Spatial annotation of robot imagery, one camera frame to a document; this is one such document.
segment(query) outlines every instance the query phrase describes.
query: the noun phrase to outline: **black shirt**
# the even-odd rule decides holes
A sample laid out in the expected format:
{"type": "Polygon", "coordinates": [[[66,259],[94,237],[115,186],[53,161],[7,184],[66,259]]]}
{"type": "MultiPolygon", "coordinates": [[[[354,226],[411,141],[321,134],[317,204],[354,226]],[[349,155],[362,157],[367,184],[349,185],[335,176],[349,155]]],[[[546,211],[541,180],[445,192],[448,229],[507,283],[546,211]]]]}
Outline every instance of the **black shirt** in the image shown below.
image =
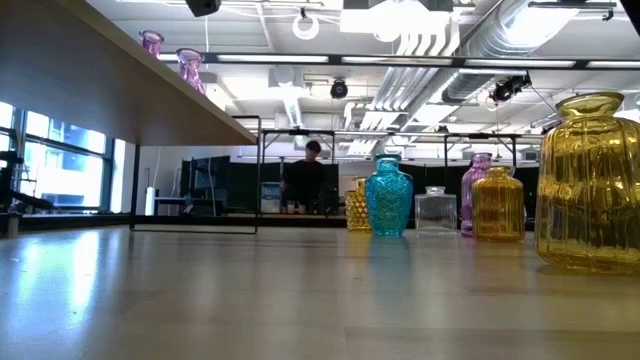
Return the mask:
{"type": "Polygon", "coordinates": [[[285,197],[287,200],[297,200],[308,203],[317,199],[324,183],[324,169],[317,161],[300,160],[293,163],[284,174],[287,184],[285,197]]]}

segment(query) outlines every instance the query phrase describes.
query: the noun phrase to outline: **yellow glass vase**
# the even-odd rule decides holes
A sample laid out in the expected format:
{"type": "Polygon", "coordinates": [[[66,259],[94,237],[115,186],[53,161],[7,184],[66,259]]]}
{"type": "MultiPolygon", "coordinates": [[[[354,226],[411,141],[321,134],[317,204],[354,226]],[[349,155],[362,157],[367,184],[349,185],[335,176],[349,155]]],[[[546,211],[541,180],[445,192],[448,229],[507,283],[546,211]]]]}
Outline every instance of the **yellow glass vase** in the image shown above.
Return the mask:
{"type": "Polygon", "coordinates": [[[536,250],[549,263],[640,272],[640,125],[613,117],[623,99],[556,105],[566,123],[544,139],[536,209],[536,250]]]}
{"type": "Polygon", "coordinates": [[[487,177],[473,183],[473,237],[478,241],[524,239],[524,191],[509,170],[491,167],[487,177]]]}
{"type": "Polygon", "coordinates": [[[356,190],[346,192],[347,229],[349,231],[371,231],[364,192],[367,178],[358,177],[355,180],[356,190]]]}

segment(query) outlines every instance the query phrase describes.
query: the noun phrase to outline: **person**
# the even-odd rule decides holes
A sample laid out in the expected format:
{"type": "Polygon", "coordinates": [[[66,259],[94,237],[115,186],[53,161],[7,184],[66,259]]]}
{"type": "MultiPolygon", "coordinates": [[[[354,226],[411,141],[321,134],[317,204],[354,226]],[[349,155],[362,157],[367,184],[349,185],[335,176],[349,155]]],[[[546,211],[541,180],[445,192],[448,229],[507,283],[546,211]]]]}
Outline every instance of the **person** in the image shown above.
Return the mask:
{"type": "Polygon", "coordinates": [[[320,150],[317,141],[309,141],[304,160],[293,163],[284,174],[283,205],[286,206],[287,201],[297,201],[300,214],[304,214],[311,202],[319,198],[324,184],[324,169],[316,161],[320,150]]]}

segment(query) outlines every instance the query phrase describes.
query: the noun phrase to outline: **textured yellow vase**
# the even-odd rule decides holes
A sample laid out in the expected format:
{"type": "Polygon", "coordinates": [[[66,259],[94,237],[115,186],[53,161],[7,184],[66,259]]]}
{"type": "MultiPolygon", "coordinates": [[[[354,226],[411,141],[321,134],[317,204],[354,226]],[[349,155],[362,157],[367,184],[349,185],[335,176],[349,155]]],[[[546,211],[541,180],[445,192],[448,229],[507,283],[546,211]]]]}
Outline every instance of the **textured yellow vase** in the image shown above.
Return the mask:
{"type": "Polygon", "coordinates": [[[364,193],[366,179],[365,177],[356,178],[356,190],[346,192],[347,229],[349,231],[371,231],[364,193]]]}
{"type": "Polygon", "coordinates": [[[613,115],[617,93],[576,96],[542,145],[536,250],[549,263],[640,273],[640,125],[613,115]]]}
{"type": "Polygon", "coordinates": [[[491,167],[473,183],[473,237],[478,241],[517,242],[524,239],[522,183],[508,167],[491,167]]]}

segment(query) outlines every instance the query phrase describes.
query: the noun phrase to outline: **dark hair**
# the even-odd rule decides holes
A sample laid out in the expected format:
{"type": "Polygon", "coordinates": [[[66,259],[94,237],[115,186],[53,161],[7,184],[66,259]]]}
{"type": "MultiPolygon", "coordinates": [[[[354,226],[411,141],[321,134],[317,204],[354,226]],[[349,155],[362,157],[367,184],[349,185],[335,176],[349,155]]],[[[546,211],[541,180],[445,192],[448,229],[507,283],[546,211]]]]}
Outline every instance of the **dark hair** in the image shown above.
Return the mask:
{"type": "Polygon", "coordinates": [[[313,151],[316,154],[319,154],[322,150],[322,148],[320,147],[320,143],[315,140],[311,140],[307,143],[307,149],[313,151]]]}

